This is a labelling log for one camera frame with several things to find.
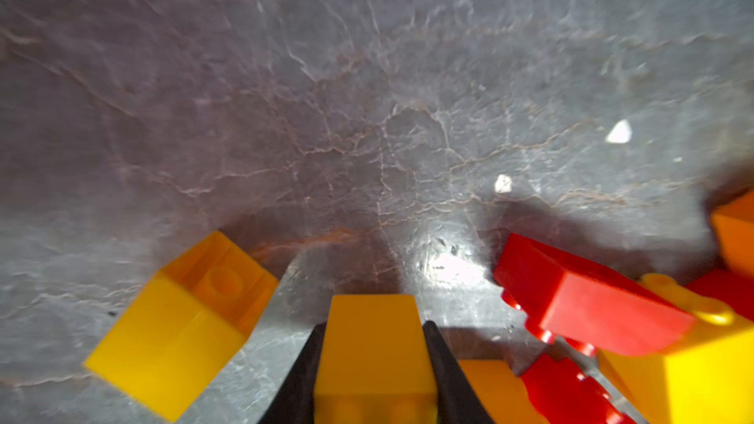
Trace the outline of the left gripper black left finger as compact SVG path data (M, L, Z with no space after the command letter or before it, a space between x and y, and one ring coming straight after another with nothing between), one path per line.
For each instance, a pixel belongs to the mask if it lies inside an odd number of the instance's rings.
M312 424L314 386L327 323L316 325L258 424Z

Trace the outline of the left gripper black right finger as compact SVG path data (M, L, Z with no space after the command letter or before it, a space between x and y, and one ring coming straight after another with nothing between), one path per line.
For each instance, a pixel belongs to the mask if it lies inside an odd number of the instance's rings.
M422 331L438 389L438 422L493 424L436 323L426 321Z

